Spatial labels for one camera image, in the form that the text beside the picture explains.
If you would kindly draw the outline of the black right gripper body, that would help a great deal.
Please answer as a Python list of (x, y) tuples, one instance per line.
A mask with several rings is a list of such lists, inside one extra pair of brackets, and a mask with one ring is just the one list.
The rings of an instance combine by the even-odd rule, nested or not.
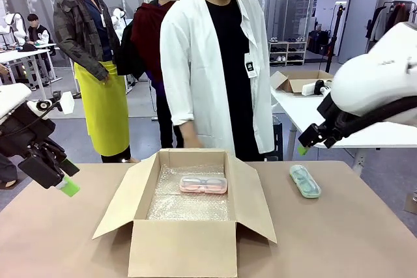
[(340, 132), (343, 128), (342, 118), (345, 112), (342, 111), (333, 101), (331, 94), (327, 94), (317, 108), (317, 111), (324, 118), (319, 130), (324, 135)]

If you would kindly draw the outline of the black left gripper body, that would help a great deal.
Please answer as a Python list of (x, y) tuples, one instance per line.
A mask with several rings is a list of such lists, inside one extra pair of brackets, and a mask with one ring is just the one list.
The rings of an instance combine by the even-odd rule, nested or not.
[(36, 115), (28, 105), (20, 105), (1, 124), (1, 153), (26, 158), (37, 152), (43, 155), (46, 149), (57, 161), (63, 161), (65, 150), (50, 139), (54, 131), (54, 122)]

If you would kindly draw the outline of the person's right hand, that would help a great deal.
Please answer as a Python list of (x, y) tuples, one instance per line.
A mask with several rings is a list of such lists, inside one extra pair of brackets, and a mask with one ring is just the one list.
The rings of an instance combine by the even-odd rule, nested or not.
[(197, 136), (194, 122), (192, 120), (181, 124), (179, 128), (184, 141), (184, 148), (203, 148), (203, 144)]

